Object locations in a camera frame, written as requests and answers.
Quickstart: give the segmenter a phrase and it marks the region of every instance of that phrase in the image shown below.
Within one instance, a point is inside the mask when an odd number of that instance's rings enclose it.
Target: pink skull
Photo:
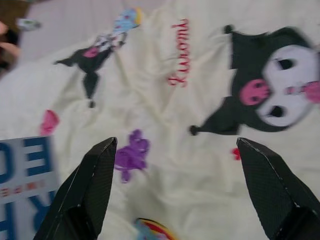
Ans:
[[[240,90],[240,100],[247,106],[259,104],[269,95],[269,87],[263,79],[251,80]]]

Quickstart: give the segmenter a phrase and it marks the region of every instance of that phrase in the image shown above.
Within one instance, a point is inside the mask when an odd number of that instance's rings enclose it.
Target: kuromi character print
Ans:
[[[264,132],[283,131],[320,102],[320,55],[295,28],[273,33],[232,34],[232,63],[236,69],[230,93],[192,135],[210,132],[236,135],[240,124]]]
[[[125,44],[127,33],[121,34],[121,40],[118,42],[118,47],[122,47]],[[97,37],[94,44],[88,48],[79,49],[73,53],[72,56],[56,61],[54,64],[64,64],[68,67],[72,67],[77,64],[78,67],[86,74],[83,78],[83,86],[85,89],[86,97],[90,100],[89,107],[94,108],[95,102],[93,101],[93,95],[96,91],[96,87],[99,81],[99,70],[106,59],[109,58],[111,53],[117,46],[113,42],[117,39],[116,36],[111,34],[100,35]]]

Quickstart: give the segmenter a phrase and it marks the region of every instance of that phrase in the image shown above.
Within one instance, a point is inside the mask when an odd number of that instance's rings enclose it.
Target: kuromi black hood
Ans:
[[[319,80],[319,57],[303,35],[291,27],[260,35],[235,32],[231,26],[224,31],[232,34],[230,68],[236,69],[231,96],[225,97],[202,126],[191,126],[191,134],[236,135],[240,124],[279,132],[305,116],[310,104],[302,91],[286,93],[291,86],[298,89],[300,84],[303,89],[304,81]]]

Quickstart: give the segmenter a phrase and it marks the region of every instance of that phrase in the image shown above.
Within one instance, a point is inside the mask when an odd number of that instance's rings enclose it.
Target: white bedsheet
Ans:
[[[39,21],[42,27],[22,34],[18,63],[36,61],[111,28],[126,8],[140,7],[149,13],[163,3],[163,0],[45,0],[33,4],[27,17]]]
[[[115,170],[101,240],[135,239],[136,218],[155,220],[180,240],[266,240],[241,163],[231,153],[238,136],[191,136],[188,128],[201,125],[230,95],[236,70],[229,69],[232,44],[224,26],[233,24],[245,34],[295,26],[318,45],[319,10],[317,0],[168,1],[130,30],[126,44],[98,71],[96,108],[88,108],[84,97],[84,73],[52,64],[87,48],[95,36],[8,74],[0,82],[0,137],[37,135],[44,111],[54,109],[60,117],[53,136],[63,181],[94,144],[115,136],[121,148],[133,130],[142,130],[150,141],[148,168],[132,171],[126,184]],[[180,55],[172,25],[181,19],[189,21],[186,87],[167,81]],[[288,130],[263,132],[242,124],[239,135],[279,153],[320,198],[319,119],[319,106],[313,105]]]

